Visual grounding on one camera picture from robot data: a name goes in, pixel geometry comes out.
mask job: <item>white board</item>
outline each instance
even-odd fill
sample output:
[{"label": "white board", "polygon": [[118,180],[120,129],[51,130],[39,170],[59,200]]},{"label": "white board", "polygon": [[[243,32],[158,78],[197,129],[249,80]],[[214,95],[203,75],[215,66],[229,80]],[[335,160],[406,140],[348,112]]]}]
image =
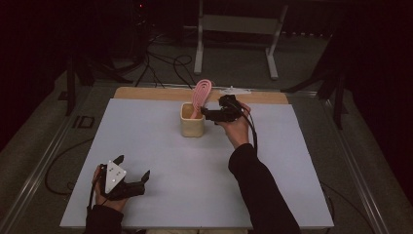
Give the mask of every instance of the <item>white board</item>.
[{"label": "white board", "polygon": [[[111,99],[60,226],[84,227],[94,170],[119,155],[126,182],[148,170],[143,196],[128,200],[124,227],[250,228],[234,176],[233,147],[206,121],[200,138],[180,134],[181,101]],[[301,228],[333,226],[319,180],[291,105],[249,104],[258,157],[269,168]],[[209,109],[217,109],[209,103]]]}]

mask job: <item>person's left hand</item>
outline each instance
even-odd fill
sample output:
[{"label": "person's left hand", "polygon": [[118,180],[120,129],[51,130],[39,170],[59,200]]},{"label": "person's left hand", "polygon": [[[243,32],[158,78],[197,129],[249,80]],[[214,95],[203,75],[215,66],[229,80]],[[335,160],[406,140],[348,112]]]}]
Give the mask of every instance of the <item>person's left hand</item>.
[{"label": "person's left hand", "polygon": [[[94,180],[96,179],[96,177],[99,175],[100,173],[100,166],[97,166],[96,170],[94,171]],[[97,205],[102,205],[108,208],[112,208],[118,212],[122,212],[122,210],[124,209],[125,204],[128,201],[128,198],[126,199],[122,199],[119,201],[110,201],[107,198],[103,197],[100,194],[100,181],[98,181],[96,183],[96,186],[94,187],[94,193],[95,193],[95,197],[94,197],[94,202]]]}]

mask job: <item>gray floor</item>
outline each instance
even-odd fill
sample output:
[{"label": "gray floor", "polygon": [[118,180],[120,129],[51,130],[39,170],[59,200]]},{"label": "gray floor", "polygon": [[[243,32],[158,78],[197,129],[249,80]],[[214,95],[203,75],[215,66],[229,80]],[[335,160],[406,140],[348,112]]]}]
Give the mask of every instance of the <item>gray floor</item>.
[{"label": "gray floor", "polygon": [[[166,43],[166,39],[159,38],[149,50],[173,58],[181,55],[195,57],[193,40],[171,44]],[[264,56],[266,44],[262,41],[225,44],[206,41],[202,75],[192,74],[193,61],[188,65],[189,73],[183,67],[177,67],[177,71],[188,82],[191,75],[195,81],[210,79],[216,87],[276,92],[309,78],[326,43],[324,39],[312,37],[282,37],[275,55],[280,75],[278,81],[269,79]],[[150,65],[155,73],[147,72],[139,86],[154,86],[151,84],[154,74],[164,84],[184,84],[171,64],[150,58]],[[143,66],[125,77],[135,81],[142,70]],[[57,100],[59,93],[65,90],[63,74],[56,81],[55,91],[1,152],[2,233],[82,233],[82,230],[59,227],[68,196],[51,193],[45,187],[44,173],[33,172],[39,162],[45,168],[51,164],[52,160],[45,159],[48,155],[57,155],[59,158],[49,173],[50,186],[57,191],[70,191],[67,186],[73,186],[69,182],[74,183],[77,179],[107,101],[122,86],[99,74],[96,76],[98,80],[93,87],[78,89],[79,104],[74,113],[74,116],[93,116],[96,119],[93,128],[70,128],[74,116],[64,117],[66,103]],[[335,227],[303,230],[303,233],[412,233],[412,207],[358,113],[351,93],[345,93],[344,130],[338,131],[331,122],[328,102],[314,97],[318,86],[315,84],[306,92],[290,95],[288,100],[296,112],[327,204],[334,211]],[[25,183],[31,177],[37,179]]]}]

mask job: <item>dark background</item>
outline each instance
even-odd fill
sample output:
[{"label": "dark background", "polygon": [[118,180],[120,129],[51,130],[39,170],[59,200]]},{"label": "dark background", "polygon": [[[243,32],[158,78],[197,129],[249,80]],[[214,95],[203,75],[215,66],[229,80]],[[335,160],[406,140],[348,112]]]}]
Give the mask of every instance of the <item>dark background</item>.
[{"label": "dark background", "polygon": [[[237,8],[225,5],[233,1],[222,2],[206,1],[205,12],[253,17],[272,13],[263,7],[272,1],[253,7],[251,1],[241,1]],[[330,36],[340,30],[335,33],[340,36],[331,39],[319,66],[328,67],[340,59],[350,61],[346,87],[353,92],[396,178],[413,201],[409,184],[413,178],[413,8],[409,1],[378,2],[295,2],[288,9],[283,31],[287,35]],[[144,9],[131,12],[133,3],[144,3]],[[133,24],[142,18],[151,27],[182,39],[183,25],[197,25],[198,1],[22,0],[2,1],[0,9],[1,150],[53,90],[68,55],[135,58],[147,39],[139,34],[143,29],[135,30]],[[131,40],[131,48],[119,46],[130,45],[122,42]]]}]

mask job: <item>black sleeve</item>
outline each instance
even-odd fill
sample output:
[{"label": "black sleeve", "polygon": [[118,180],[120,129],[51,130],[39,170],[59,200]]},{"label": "black sleeve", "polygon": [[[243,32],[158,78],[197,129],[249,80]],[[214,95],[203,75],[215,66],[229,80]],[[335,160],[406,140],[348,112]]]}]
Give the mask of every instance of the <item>black sleeve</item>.
[{"label": "black sleeve", "polygon": [[86,217],[85,234],[121,234],[124,215],[114,209],[94,205]]},{"label": "black sleeve", "polygon": [[231,155],[229,170],[240,186],[255,234],[295,234],[300,228],[268,168],[246,143]]}]

